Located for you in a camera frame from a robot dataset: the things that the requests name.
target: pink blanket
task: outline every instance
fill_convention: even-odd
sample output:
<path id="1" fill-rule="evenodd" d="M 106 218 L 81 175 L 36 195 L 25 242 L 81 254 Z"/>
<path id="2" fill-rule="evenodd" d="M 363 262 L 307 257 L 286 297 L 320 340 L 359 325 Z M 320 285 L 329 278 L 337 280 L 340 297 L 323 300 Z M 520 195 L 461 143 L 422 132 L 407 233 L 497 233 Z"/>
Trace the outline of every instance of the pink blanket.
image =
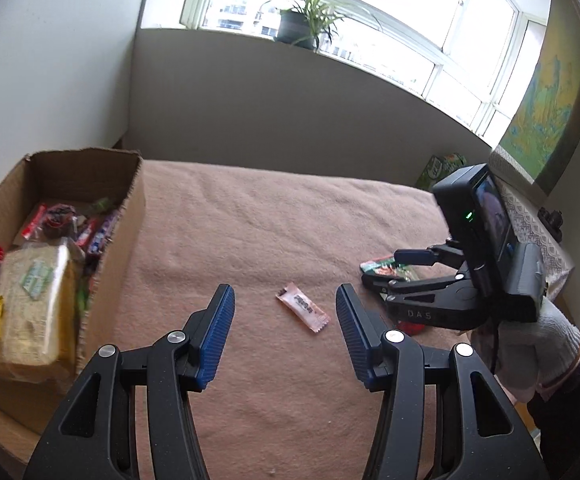
<path id="1" fill-rule="evenodd" d="M 116 320 L 122 349 L 147 346 L 205 308 L 219 283 L 236 312 L 216 379 L 190 394 L 212 480 L 359 479 L 382 394 L 356 380 L 334 307 L 351 282 L 369 308 L 360 262 L 448 236 L 429 193 L 381 182 L 148 161 L 147 212 Z M 422 277 L 448 269 L 423 269 Z M 275 294 L 295 282 L 332 321 L 314 334 Z M 450 331 L 422 344 L 450 348 Z M 139 392 L 145 403 L 145 392 Z M 138 402 L 142 478 L 153 478 L 145 404 Z M 426 395 L 419 475 L 432 464 Z"/>

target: pink wrapper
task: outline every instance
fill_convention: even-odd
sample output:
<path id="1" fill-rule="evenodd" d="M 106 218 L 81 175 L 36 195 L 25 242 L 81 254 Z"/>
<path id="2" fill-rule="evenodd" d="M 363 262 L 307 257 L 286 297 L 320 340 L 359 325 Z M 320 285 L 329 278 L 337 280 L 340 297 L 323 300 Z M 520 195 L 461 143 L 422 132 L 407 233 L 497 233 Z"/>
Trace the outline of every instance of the pink wrapper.
<path id="1" fill-rule="evenodd" d="M 316 306 L 292 282 L 288 283 L 276 296 L 285 306 L 297 314 L 314 333 L 317 333 L 330 321 L 330 316 Z"/>

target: white glove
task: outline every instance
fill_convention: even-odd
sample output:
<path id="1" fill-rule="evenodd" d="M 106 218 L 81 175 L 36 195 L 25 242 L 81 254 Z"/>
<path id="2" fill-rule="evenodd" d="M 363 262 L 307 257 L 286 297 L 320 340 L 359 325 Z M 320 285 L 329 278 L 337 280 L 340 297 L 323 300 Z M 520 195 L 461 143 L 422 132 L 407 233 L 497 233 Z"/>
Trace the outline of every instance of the white glove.
<path id="1" fill-rule="evenodd" d="M 494 352 L 492 323 L 473 330 L 470 342 L 489 368 Z M 579 350 L 579 329 L 544 298 L 536 323 L 499 323 L 495 372 L 510 393 L 528 402 L 538 386 L 548 385 L 568 371 Z"/>

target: black camera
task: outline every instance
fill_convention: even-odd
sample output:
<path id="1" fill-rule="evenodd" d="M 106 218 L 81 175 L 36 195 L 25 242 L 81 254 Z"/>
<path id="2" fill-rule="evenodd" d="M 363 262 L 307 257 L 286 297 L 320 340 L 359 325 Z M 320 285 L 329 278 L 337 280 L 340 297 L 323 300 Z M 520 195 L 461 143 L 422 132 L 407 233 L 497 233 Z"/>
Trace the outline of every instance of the black camera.
<path id="1" fill-rule="evenodd" d="M 456 170 L 432 188 L 451 238 L 424 250 L 397 250 L 396 264 L 442 263 L 454 276 L 401 282 L 364 274 L 364 285 L 387 295 L 388 314 L 456 330 L 488 318 L 535 322 L 546 291 L 540 248 L 520 242 L 486 164 Z"/>

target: cardboard box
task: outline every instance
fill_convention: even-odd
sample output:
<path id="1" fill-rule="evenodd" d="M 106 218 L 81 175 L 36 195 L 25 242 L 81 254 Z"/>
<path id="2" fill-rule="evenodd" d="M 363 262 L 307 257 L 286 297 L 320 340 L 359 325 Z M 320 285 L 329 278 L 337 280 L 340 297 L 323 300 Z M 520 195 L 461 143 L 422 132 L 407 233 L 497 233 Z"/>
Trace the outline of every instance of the cardboard box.
<path id="1" fill-rule="evenodd" d="M 91 203 L 107 196 L 120 219 L 99 263 L 90 308 L 81 321 L 77 371 L 111 342 L 132 248 L 145 211 L 142 159 L 135 152 L 89 148 L 23 158 L 0 184 L 0 245 L 10 247 L 39 202 Z M 0 379 L 0 462 L 20 478 L 39 435 L 61 401 L 53 384 Z"/>

